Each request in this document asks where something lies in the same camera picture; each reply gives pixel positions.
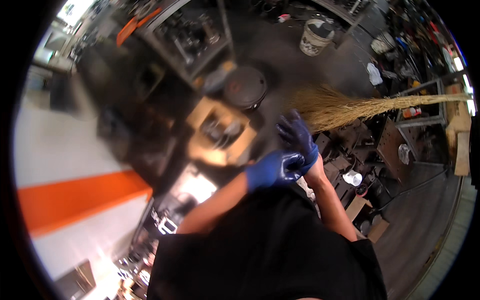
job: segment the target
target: straw broom head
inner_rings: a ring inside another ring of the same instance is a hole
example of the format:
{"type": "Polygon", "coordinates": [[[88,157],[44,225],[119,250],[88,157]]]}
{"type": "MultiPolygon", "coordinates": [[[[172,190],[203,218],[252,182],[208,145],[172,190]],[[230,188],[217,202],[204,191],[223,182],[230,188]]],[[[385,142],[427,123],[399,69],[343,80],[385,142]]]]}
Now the straw broom head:
{"type": "Polygon", "coordinates": [[[467,94],[357,99],[321,85],[298,90],[285,109],[296,108],[313,132],[344,126],[356,118],[371,118],[392,109],[445,101],[466,101],[467,94]]]}

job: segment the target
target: blue glove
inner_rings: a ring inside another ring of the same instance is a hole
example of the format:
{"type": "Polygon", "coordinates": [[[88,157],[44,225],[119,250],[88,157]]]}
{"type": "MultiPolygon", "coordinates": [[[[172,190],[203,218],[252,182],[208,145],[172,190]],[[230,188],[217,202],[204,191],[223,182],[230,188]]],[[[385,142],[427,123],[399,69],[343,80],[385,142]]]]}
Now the blue glove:
{"type": "Polygon", "coordinates": [[[301,174],[305,175],[318,159],[318,146],[313,143],[307,124],[296,109],[292,109],[290,119],[280,115],[280,120],[276,128],[282,140],[289,149],[299,151],[305,157],[305,164],[300,168],[301,174]]]}
{"type": "Polygon", "coordinates": [[[286,185],[301,177],[299,167],[304,164],[299,152],[276,150],[245,169],[247,173],[248,192],[257,188],[273,185],[286,185]]]}

